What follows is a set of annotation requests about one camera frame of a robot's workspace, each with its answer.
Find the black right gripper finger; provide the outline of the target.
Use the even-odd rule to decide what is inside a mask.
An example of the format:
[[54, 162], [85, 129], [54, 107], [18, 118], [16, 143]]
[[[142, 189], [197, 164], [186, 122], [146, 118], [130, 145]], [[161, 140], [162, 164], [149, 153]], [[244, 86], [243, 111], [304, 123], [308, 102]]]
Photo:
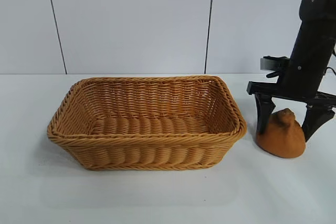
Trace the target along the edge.
[[275, 109], [272, 97], [265, 94], [255, 95], [257, 108], [257, 133], [263, 134], [268, 124], [269, 118]]
[[306, 108], [302, 130], [308, 141], [321, 126], [334, 118], [335, 112], [330, 106], [307, 105]]

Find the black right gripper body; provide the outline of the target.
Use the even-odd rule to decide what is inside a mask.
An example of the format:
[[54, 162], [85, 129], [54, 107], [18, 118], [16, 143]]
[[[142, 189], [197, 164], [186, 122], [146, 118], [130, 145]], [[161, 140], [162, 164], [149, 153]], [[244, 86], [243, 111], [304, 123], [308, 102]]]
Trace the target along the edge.
[[248, 94], [334, 108], [335, 95], [318, 91], [334, 47], [334, 20], [302, 22], [289, 63], [277, 82], [250, 81]]

